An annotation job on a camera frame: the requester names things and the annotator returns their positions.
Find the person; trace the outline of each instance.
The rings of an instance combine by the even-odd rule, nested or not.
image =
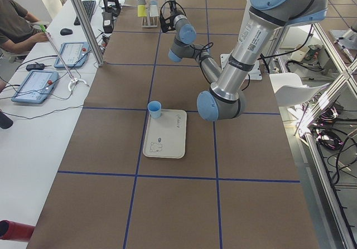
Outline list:
[[[3,80],[0,80],[0,93],[6,87],[6,83]]]
[[[48,41],[45,33],[29,22],[39,19],[14,0],[0,0],[0,47],[11,53],[31,50],[38,42]]]

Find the sticker label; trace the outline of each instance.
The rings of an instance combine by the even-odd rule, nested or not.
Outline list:
[[[239,43],[243,43],[244,40],[247,38],[247,36],[249,35],[250,31],[252,29],[252,25],[247,24],[245,27],[244,32],[242,32],[242,34],[239,36],[238,42]]]
[[[247,24],[245,30],[239,36],[238,42],[246,50],[252,53],[258,53],[260,47],[265,42],[267,35],[267,31],[258,28],[252,29],[252,25]]]
[[[265,41],[267,35],[268,35],[267,32],[257,29],[253,37],[253,40],[248,45],[247,50],[252,51],[253,53],[257,53],[259,48],[262,46],[263,42]]]

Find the person's arm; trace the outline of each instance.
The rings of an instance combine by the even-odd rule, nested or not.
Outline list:
[[[48,41],[48,38],[45,33],[37,33],[20,43],[14,43],[11,40],[8,40],[0,46],[2,49],[8,52],[20,54],[31,50],[36,43],[46,41]]]
[[[29,21],[29,22],[38,22],[40,21],[37,17],[35,17],[32,13],[28,12],[26,16],[24,16],[24,19]]]

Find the metal pole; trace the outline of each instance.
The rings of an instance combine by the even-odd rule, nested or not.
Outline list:
[[[74,10],[78,16],[80,21],[80,25],[82,26],[84,35],[89,43],[89,46],[93,52],[95,60],[98,63],[98,66],[102,66],[104,63],[102,52],[97,44],[97,40],[95,39],[93,30],[91,29],[90,22],[86,15],[85,9],[83,7],[81,0],[71,0]]]
[[[337,228],[339,229],[341,239],[344,243],[346,249],[353,249],[354,244],[349,235],[349,231],[347,229],[346,224],[344,223],[343,216],[341,214],[339,203],[335,197],[334,191],[332,190],[329,178],[327,177],[326,170],[322,163],[322,159],[320,157],[319,151],[316,148],[316,139],[312,136],[310,131],[305,132],[305,138],[308,143],[308,147],[310,149],[313,162],[316,166],[317,173],[319,174],[322,188],[324,189],[326,198],[330,205],[331,211],[334,215],[335,222],[337,224]]]
[[[346,80],[344,75],[340,75],[322,94],[319,98],[318,103],[306,113],[305,118],[302,120],[300,129],[306,129],[321,113],[332,104],[337,97],[341,94],[346,85]]]
[[[325,45],[325,48],[327,50],[327,53],[329,53],[332,61],[336,65],[337,70],[340,73],[343,73],[346,70],[346,65],[344,61],[341,59],[340,55],[336,52],[334,45],[331,43],[329,40],[328,36],[322,29],[319,23],[314,23],[313,27],[315,31],[317,32],[318,36],[320,37],[322,43]]]

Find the paper tray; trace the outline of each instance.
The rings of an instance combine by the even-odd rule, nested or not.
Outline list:
[[[147,157],[182,158],[185,155],[187,114],[183,110],[161,110],[149,116],[143,153]]]

